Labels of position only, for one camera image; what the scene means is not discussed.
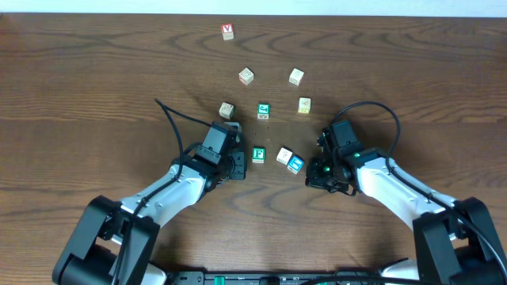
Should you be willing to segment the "blue E wooden block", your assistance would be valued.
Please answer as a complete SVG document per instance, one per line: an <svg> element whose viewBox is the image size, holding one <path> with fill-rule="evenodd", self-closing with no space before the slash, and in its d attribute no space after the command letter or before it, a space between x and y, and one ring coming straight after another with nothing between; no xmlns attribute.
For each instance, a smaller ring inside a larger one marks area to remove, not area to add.
<svg viewBox="0 0 507 285"><path fill-rule="evenodd" d="M304 160L297 155L293 155L287 164L287 168L292 173L297 174L303 168L303 165Z"/></svg>

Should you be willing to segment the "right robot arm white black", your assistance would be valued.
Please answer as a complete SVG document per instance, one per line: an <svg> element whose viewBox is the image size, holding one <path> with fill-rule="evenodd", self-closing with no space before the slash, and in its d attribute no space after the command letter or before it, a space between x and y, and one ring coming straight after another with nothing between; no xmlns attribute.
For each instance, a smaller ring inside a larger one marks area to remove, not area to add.
<svg viewBox="0 0 507 285"><path fill-rule="evenodd" d="M424 283L506 282L505 251L486 205L439 193L381 150L313 157L305 184L349 196L360 192L392 211L413 231L415 270Z"/></svg>

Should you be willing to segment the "green F wooden block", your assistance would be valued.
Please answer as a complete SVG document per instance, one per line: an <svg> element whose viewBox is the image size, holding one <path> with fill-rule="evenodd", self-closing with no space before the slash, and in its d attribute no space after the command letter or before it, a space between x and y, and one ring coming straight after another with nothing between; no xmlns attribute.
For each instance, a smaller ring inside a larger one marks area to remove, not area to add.
<svg viewBox="0 0 507 285"><path fill-rule="evenodd" d="M252 162L263 164L265 162L265 148L254 147L252 150Z"/></svg>

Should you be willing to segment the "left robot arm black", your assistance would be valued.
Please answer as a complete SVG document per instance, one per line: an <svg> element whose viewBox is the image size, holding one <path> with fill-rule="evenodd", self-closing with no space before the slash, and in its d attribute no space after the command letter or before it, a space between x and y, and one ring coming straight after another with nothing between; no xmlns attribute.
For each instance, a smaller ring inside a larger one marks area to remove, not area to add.
<svg viewBox="0 0 507 285"><path fill-rule="evenodd" d="M151 265L159 231L219 184L246 177L242 134L209 131L175 158L153 184L120 201L94 198L52 272L56 284L163 284Z"/></svg>

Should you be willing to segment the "wooden block green trim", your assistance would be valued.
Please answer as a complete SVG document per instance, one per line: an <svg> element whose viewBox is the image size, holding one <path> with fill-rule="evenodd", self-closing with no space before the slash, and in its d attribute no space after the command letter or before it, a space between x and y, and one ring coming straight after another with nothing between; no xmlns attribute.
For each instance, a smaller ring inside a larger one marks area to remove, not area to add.
<svg viewBox="0 0 507 285"><path fill-rule="evenodd" d="M293 152L288 148L281 147L278 155L276 156L276 160L284 165L287 165L293 155Z"/></svg>

